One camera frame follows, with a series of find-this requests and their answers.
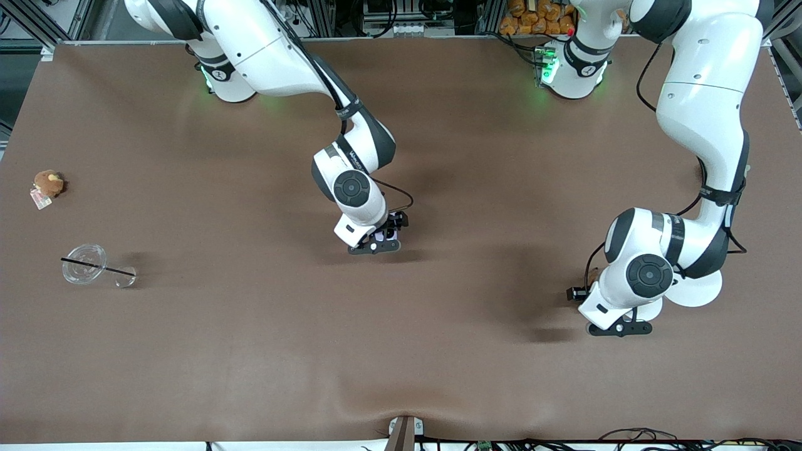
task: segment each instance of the cable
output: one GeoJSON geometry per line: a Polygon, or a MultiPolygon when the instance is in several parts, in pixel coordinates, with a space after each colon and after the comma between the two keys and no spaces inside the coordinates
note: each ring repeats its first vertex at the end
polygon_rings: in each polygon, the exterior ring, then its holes
{"type": "Polygon", "coordinates": [[[293,8],[295,9],[295,14],[301,18],[301,22],[306,26],[306,29],[309,31],[309,36],[311,38],[317,38],[318,33],[314,30],[314,27],[306,20],[306,14],[304,14],[303,10],[301,9],[301,5],[298,3],[298,0],[292,0],[293,8]]]}
{"type": "Polygon", "coordinates": [[[596,254],[599,253],[599,250],[602,250],[602,247],[604,247],[604,243],[600,244],[596,250],[590,254],[590,257],[588,257],[588,262],[585,264],[585,293],[588,292],[588,274],[590,273],[590,263],[593,261],[593,257],[596,257],[596,254]]]}
{"type": "Polygon", "coordinates": [[[635,93],[638,94],[638,98],[646,105],[651,111],[657,112],[657,108],[652,106],[646,99],[643,98],[643,94],[641,94],[641,82],[643,81],[643,76],[646,75],[646,71],[649,69],[649,65],[651,65],[652,60],[655,56],[657,56],[657,52],[660,51],[660,47],[662,47],[662,43],[659,43],[654,51],[652,52],[652,56],[649,57],[649,61],[646,61],[646,65],[643,67],[641,71],[641,76],[638,77],[638,83],[635,84],[635,93]]]}
{"type": "Polygon", "coordinates": [[[393,25],[395,25],[395,19],[399,16],[399,6],[395,4],[395,0],[387,0],[389,3],[387,5],[387,25],[384,27],[381,33],[374,36],[373,39],[381,38],[384,36],[388,31],[392,30],[393,25]]]}
{"type": "MultiPolygon", "coordinates": [[[[503,35],[500,35],[500,34],[496,33],[495,31],[483,31],[481,34],[482,35],[495,36],[502,43],[510,45],[509,42],[507,41],[507,39],[505,39],[503,35]]],[[[531,33],[531,34],[529,34],[527,36],[545,36],[546,38],[553,39],[553,40],[558,41],[560,43],[568,43],[571,40],[571,39],[559,39],[557,36],[547,35],[546,33],[531,33]]],[[[516,48],[519,48],[521,50],[530,50],[530,51],[533,51],[534,48],[536,47],[536,46],[527,47],[525,45],[521,45],[521,44],[518,44],[518,43],[514,43],[513,45],[516,48]]]]}
{"type": "Polygon", "coordinates": [[[9,26],[11,26],[11,17],[0,11],[0,35],[8,31],[9,26]]]}
{"type": "MultiPolygon", "coordinates": [[[[323,82],[323,86],[325,86],[326,90],[328,90],[329,94],[331,94],[331,99],[334,101],[334,109],[335,110],[342,110],[342,102],[340,101],[340,97],[337,94],[337,92],[335,91],[334,86],[331,85],[331,82],[329,81],[329,77],[323,72],[323,69],[321,69],[320,66],[318,66],[318,64],[314,61],[314,59],[312,59],[312,55],[310,55],[309,52],[306,50],[306,47],[303,46],[303,44],[301,43],[301,38],[299,38],[298,34],[295,33],[295,30],[293,30],[293,27],[291,27],[287,23],[287,21],[282,17],[281,12],[278,10],[278,8],[270,0],[260,0],[260,1],[261,1],[261,4],[264,5],[265,8],[267,8],[267,10],[270,12],[270,14],[273,15],[273,18],[276,19],[276,22],[278,22],[278,25],[287,34],[287,38],[293,44],[295,44],[295,46],[298,48],[298,50],[301,52],[301,54],[304,56],[304,58],[306,58],[306,60],[309,62],[309,65],[312,67],[312,69],[315,71],[315,73],[318,74],[318,77],[320,77],[320,80],[323,82]]],[[[348,128],[348,122],[346,120],[341,120],[340,121],[340,134],[341,135],[344,134],[346,132],[347,128],[348,128]]]]}
{"type": "MultiPolygon", "coordinates": [[[[701,159],[701,158],[699,158],[699,157],[696,157],[696,160],[699,162],[699,168],[702,170],[702,183],[703,183],[703,184],[705,184],[705,183],[707,183],[707,168],[705,167],[705,165],[704,165],[704,163],[702,162],[702,159],[701,159]]],[[[701,195],[701,194],[697,194],[697,195],[696,195],[696,198],[695,198],[695,199],[694,199],[694,200],[693,200],[693,201],[692,201],[690,204],[688,204],[688,206],[687,206],[687,207],[685,207],[684,209],[681,209],[681,210],[679,210],[677,213],[675,213],[675,215],[676,215],[676,216],[682,216],[683,214],[685,214],[685,213],[688,213],[688,212],[689,212],[689,211],[691,211],[691,209],[692,209],[692,208],[694,208],[694,207],[696,206],[696,204],[698,204],[698,203],[699,203],[699,201],[701,201],[701,200],[702,200],[702,195],[701,195]]],[[[744,249],[744,248],[743,248],[743,247],[740,245],[740,243],[738,243],[738,242],[735,240],[735,237],[733,237],[733,236],[732,236],[732,232],[731,232],[731,231],[730,231],[730,232],[728,232],[726,229],[725,229],[724,231],[725,231],[725,232],[727,232],[727,236],[729,236],[729,237],[730,237],[730,239],[732,240],[732,242],[733,242],[733,243],[735,243],[735,245],[736,245],[736,246],[738,246],[738,247],[739,247],[739,249],[740,249],[740,250],[729,250],[727,253],[728,253],[728,254],[746,254],[746,249],[744,249]]],[[[590,257],[588,257],[588,262],[587,262],[587,264],[585,264],[585,292],[587,292],[587,291],[588,291],[588,274],[590,273],[590,263],[593,261],[593,257],[595,257],[595,256],[596,256],[596,254],[598,254],[599,250],[602,250],[602,247],[604,247],[604,244],[605,244],[605,243],[603,242],[602,244],[600,244],[600,245],[599,245],[599,247],[597,247],[597,248],[596,248],[596,250],[594,250],[594,251],[593,251],[593,253],[590,255],[590,257]]],[[[640,429],[616,429],[616,430],[614,430],[614,431],[612,431],[612,432],[609,432],[609,433],[605,434],[605,435],[604,435],[604,436],[602,436],[602,437],[606,437],[607,435],[610,435],[610,434],[612,434],[612,433],[619,433],[619,432],[623,432],[623,431],[631,431],[631,432],[632,432],[632,431],[635,431],[635,430],[638,430],[638,431],[641,431],[641,430],[650,430],[650,431],[654,431],[654,429],[648,429],[648,428],[640,428],[640,429]]]]}
{"type": "Polygon", "coordinates": [[[375,178],[375,177],[371,177],[371,178],[373,178],[373,181],[374,181],[374,182],[376,182],[376,183],[378,183],[379,185],[386,186],[386,187],[388,187],[389,189],[394,189],[395,191],[398,191],[399,193],[403,194],[404,196],[407,196],[407,197],[409,197],[409,203],[407,203],[407,204],[406,204],[406,205],[404,205],[404,206],[400,206],[399,208],[396,208],[396,209],[391,209],[391,210],[389,211],[389,213],[398,213],[399,211],[404,211],[405,209],[408,209],[409,207],[411,207],[411,206],[412,206],[412,204],[414,204],[414,203],[415,203],[415,198],[414,198],[414,197],[413,197],[413,196],[412,196],[410,193],[407,193],[407,192],[406,192],[406,191],[404,191],[403,189],[401,189],[401,188],[398,188],[398,187],[396,187],[396,186],[393,186],[393,185],[390,185],[389,183],[386,183],[386,182],[384,182],[384,181],[381,181],[381,180],[379,180],[379,179],[377,179],[377,178],[375,178]]]}
{"type": "Polygon", "coordinates": [[[735,239],[735,236],[732,234],[732,230],[729,227],[726,227],[724,229],[724,233],[726,233],[727,237],[730,238],[730,241],[732,242],[732,244],[734,244],[736,247],[738,247],[738,250],[728,250],[727,251],[728,254],[746,254],[747,253],[747,248],[743,247],[741,245],[741,243],[739,243],[738,240],[735,239]]]}
{"type": "MultiPolygon", "coordinates": [[[[496,33],[495,31],[483,31],[481,34],[482,35],[488,35],[488,36],[494,36],[496,39],[500,40],[502,43],[512,47],[513,49],[515,49],[515,52],[518,54],[518,57],[523,59],[526,63],[529,63],[529,64],[531,64],[532,66],[535,66],[535,67],[541,67],[542,66],[542,64],[534,61],[533,59],[527,58],[526,55],[521,53],[521,51],[530,51],[530,52],[534,53],[535,47],[527,47],[527,46],[521,45],[519,43],[515,43],[512,40],[512,36],[504,37],[503,35],[500,35],[500,34],[496,33]]],[[[546,37],[549,37],[551,39],[554,39],[555,41],[559,41],[561,43],[567,43],[568,42],[568,41],[560,40],[560,39],[558,39],[558,38],[556,38],[556,37],[554,37],[552,35],[547,35],[546,33],[532,33],[532,35],[533,36],[534,35],[546,36],[546,37]]]]}
{"type": "Polygon", "coordinates": [[[451,12],[443,14],[442,16],[439,16],[439,17],[437,16],[437,13],[434,10],[427,11],[425,6],[426,6],[425,0],[418,0],[418,10],[420,11],[421,14],[423,14],[423,16],[425,18],[427,18],[429,20],[448,20],[450,18],[454,18],[454,6],[453,5],[452,5],[451,12]]]}

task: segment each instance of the robotic arm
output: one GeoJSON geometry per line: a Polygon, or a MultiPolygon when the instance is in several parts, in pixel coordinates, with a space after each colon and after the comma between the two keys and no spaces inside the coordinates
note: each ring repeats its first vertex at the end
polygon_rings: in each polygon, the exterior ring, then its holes
{"type": "Polygon", "coordinates": [[[342,129],[315,154],[312,177],[342,211],[334,232],[352,254],[362,253],[365,245],[374,254],[398,250],[397,232],[406,218],[388,213],[381,190],[368,176],[392,161],[392,135],[326,62],[303,48],[271,1],[125,0],[125,5],[141,26],[184,40],[224,101],[241,102],[256,93],[331,97],[342,129]],[[353,128],[346,132],[348,120],[353,128]]]}
{"type": "MultiPolygon", "coordinates": [[[[593,3],[604,11],[597,13],[602,17],[621,6],[618,0],[572,1],[580,6],[589,4],[587,10],[593,3]]],[[[607,331],[613,325],[615,335],[625,327],[637,329],[622,316],[635,319],[633,309],[637,309],[638,318],[648,321],[660,312],[663,296],[686,307],[705,305],[718,296],[729,229],[746,180],[749,138],[741,128],[739,114],[763,38],[764,27],[755,17],[765,3],[632,1],[634,29],[655,43],[669,39],[674,47],[657,104],[660,128],[702,161],[707,179],[699,191],[701,210],[696,219],[633,208],[613,221],[604,246],[610,265],[579,307],[592,323],[591,333],[594,328],[607,331]]],[[[580,39],[585,26],[581,22],[577,27],[580,39]]],[[[602,29],[605,37],[617,37],[609,27],[602,29]]],[[[561,70],[555,74],[553,89],[580,86],[573,91],[577,96],[589,94],[596,80],[589,84],[580,79],[572,84],[572,79],[580,78],[575,75],[561,70]]],[[[633,333],[650,331],[642,329],[633,333]]]]}

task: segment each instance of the metal frame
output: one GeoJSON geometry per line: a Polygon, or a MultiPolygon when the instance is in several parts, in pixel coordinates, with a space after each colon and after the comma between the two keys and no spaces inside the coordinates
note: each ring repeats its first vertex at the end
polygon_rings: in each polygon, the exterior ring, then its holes
{"type": "Polygon", "coordinates": [[[0,7],[27,34],[51,51],[57,44],[70,38],[50,15],[31,0],[0,0],[0,7]]]}
{"type": "Polygon", "coordinates": [[[86,26],[87,14],[95,0],[79,0],[68,30],[64,30],[45,10],[33,0],[0,0],[0,8],[14,20],[32,39],[6,39],[0,43],[0,51],[33,51],[44,47],[53,51],[63,41],[77,39],[86,26]]]}
{"type": "Polygon", "coordinates": [[[786,0],[777,6],[772,15],[772,23],[769,24],[763,34],[764,38],[777,39],[787,35],[788,33],[783,34],[783,30],[780,28],[789,21],[794,20],[794,14],[796,14],[797,19],[802,14],[802,0],[786,0]]]}
{"type": "Polygon", "coordinates": [[[321,38],[334,37],[334,7],[328,0],[308,0],[312,25],[321,38]]]}
{"type": "Polygon", "coordinates": [[[506,12],[506,0],[487,0],[482,17],[476,21],[476,30],[479,33],[484,33],[485,31],[496,33],[501,23],[501,18],[504,17],[506,12]]]}

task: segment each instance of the brown mat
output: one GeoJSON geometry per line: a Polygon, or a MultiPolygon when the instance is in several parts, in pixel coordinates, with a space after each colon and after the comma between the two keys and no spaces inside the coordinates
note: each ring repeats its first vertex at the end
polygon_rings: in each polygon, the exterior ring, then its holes
{"type": "Polygon", "coordinates": [[[799,436],[802,138],[767,52],[743,102],[749,254],[711,305],[607,339],[565,288],[621,211],[698,187],[634,93],[651,44],[623,39],[581,102],[493,40],[310,48],[397,138],[376,176],[415,194],[398,254],[351,257],[332,232],[310,178],[338,131],[324,96],[223,104],[181,46],[40,65],[0,165],[0,441],[376,438],[404,413],[463,439],[799,436]],[[37,211],[43,169],[70,187],[37,211]],[[137,288],[65,282],[84,242],[133,259],[137,288]]]}

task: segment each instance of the stuffed animal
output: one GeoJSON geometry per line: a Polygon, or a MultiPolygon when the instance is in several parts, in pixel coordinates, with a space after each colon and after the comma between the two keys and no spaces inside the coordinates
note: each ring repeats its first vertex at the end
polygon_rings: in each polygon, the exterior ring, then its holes
{"type": "Polygon", "coordinates": [[[36,174],[34,186],[42,195],[56,197],[64,190],[64,180],[56,171],[48,169],[36,174]]]}

